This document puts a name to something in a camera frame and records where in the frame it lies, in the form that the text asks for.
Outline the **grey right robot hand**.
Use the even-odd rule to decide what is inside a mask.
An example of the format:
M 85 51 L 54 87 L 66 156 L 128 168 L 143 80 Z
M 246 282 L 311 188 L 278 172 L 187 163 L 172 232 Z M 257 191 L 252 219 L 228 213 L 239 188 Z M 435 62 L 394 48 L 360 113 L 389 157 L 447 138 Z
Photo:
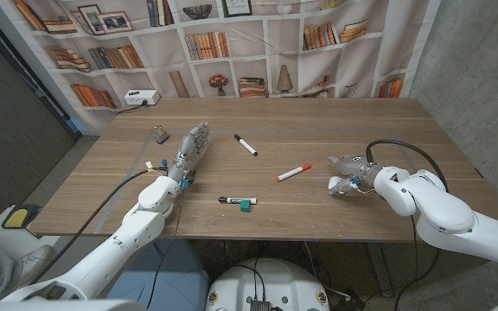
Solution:
M 332 176 L 328 189 L 330 194 L 344 195 L 350 190 L 367 194 L 374 189 L 374 179 L 380 171 L 376 163 L 369 162 L 364 155 L 330 156 L 342 176 Z

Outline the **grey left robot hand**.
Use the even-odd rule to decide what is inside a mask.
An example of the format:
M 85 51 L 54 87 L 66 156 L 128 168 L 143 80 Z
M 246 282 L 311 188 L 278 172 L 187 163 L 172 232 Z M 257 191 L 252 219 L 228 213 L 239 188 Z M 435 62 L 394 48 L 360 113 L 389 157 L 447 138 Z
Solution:
M 176 182 L 184 180 L 188 174 L 195 171 L 209 143 L 209 122 L 202 121 L 181 140 L 176 157 L 168 168 L 167 176 Z

